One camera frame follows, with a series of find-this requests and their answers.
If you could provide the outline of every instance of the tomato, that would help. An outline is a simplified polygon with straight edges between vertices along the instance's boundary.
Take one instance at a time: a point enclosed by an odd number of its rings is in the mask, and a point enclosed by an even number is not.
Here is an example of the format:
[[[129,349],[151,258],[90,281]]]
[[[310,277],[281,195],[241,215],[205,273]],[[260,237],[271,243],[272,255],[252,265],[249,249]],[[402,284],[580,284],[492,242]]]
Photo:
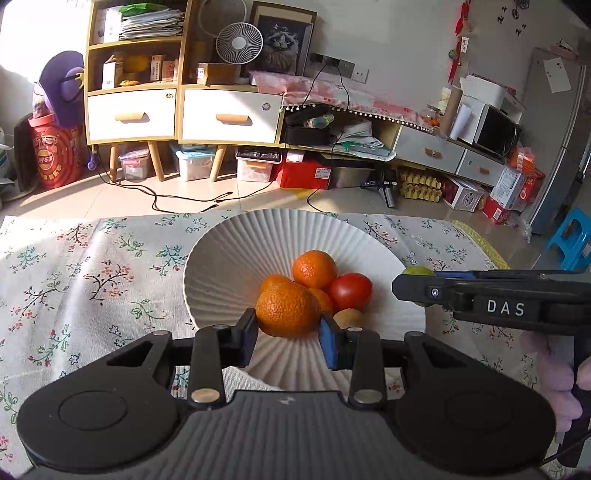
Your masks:
[[[371,298],[371,280],[361,273],[346,273],[336,277],[328,286],[327,293],[335,312],[344,309],[363,310]]]

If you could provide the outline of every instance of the yellow egg carton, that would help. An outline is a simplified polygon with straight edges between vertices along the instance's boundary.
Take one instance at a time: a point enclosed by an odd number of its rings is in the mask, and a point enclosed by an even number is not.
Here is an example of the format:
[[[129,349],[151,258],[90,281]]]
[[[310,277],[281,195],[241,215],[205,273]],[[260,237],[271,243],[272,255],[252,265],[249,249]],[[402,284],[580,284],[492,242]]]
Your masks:
[[[407,181],[400,187],[400,193],[407,199],[426,200],[427,202],[438,202],[442,196],[439,189],[427,185],[415,185]]]
[[[441,189],[441,182],[434,175],[418,170],[400,170],[400,180],[413,185],[426,185],[433,189]]]

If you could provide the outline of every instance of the mandarin orange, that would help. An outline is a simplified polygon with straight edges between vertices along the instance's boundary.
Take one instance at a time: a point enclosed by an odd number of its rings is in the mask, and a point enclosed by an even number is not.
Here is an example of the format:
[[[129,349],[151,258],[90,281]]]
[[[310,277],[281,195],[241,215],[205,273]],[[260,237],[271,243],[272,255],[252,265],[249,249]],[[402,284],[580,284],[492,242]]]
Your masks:
[[[263,291],[272,287],[273,285],[279,285],[281,283],[291,283],[291,279],[287,278],[285,275],[273,274],[269,275],[265,280],[261,282],[261,286],[259,287],[259,296]]]
[[[255,305],[259,327],[267,335],[297,337],[313,332],[320,320],[318,301],[297,283],[280,283],[261,293]]]
[[[294,281],[308,288],[324,288],[337,274],[332,257],[320,250],[310,250],[295,259],[291,266]]]
[[[319,288],[308,288],[308,291],[318,300],[318,304],[320,305],[320,313],[330,313],[333,314],[333,307],[332,302],[330,301],[330,297],[328,294],[319,289]]]

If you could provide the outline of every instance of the red bucket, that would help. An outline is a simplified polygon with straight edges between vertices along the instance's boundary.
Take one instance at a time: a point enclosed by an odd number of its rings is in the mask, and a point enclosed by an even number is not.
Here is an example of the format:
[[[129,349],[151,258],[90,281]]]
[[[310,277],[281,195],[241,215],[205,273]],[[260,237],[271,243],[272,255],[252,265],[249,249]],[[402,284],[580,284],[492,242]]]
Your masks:
[[[41,183],[48,189],[68,185],[80,178],[82,127],[60,128],[53,113],[30,118],[33,145]]]

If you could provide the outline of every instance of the purple hat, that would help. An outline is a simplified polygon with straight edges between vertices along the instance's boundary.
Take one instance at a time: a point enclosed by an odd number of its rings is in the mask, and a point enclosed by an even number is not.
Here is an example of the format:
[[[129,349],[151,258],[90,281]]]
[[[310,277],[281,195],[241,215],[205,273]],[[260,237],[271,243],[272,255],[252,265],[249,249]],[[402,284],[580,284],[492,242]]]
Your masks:
[[[66,50],[47,62],[39,77],[45,91],[46,104],[62,128],[84,123],[84,90],[76,74],[84,72],[82,53]]]

